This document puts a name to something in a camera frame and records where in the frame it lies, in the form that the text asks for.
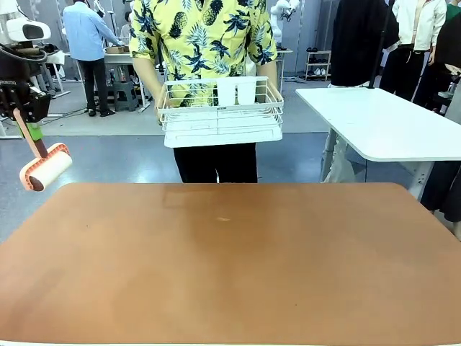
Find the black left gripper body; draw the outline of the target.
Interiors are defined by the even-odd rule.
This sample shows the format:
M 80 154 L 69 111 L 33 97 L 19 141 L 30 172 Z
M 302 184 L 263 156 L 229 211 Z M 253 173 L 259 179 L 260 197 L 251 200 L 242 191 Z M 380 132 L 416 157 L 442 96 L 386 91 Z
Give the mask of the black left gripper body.
M 30 85 L 26 81 L 1 80 L 1 116 L 14 118 L 14 110 L 33 112 Z

